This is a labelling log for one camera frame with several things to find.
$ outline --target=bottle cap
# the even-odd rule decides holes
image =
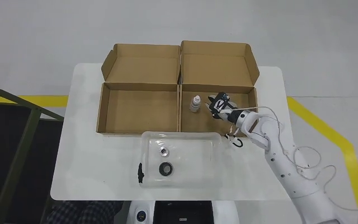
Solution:
[[[200,102],[200,96],[199,96],[199,95],[196,95],[196,96],[194,97],[193,101],[194,101],[195,103],[199,103],[199,102]]]

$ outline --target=cardboard box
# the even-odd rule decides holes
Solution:
[[[257,106],[254,84],[259,74],[248,44],[183,41],[179,131],[228,133],[231,124],[213,119],[204,103],[210,103],[209,95],[226,92],[240,108]],[[201,106],[193,113],[189,105],[196,95]]]
[[[97,132],[178,131],[180,46],[116,44],[102,65]]]

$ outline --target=person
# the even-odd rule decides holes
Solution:
[[[66,200],[51,211],[45,223],[113,223],[122,206],[123,201],[118,200]]]

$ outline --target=black panel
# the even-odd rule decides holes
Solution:
[[[25,128],[30,109],[0,105],[0,186]],[[6,221],[39,223],[51,188],[63,122],[40,120]]]
[[[153,224],[214,224],[213,206],[204,201],[156,201]]]

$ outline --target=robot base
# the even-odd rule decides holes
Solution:
[[[138,200],[131,202],[127,217],[127,224],[160,224],[167,223],[166,221],[170,221],[170,223],[188,224],[239,224],[239,216],[237,213],[235,201],[232,200],[213,200],[211,202],[156,202],[154,200]]]

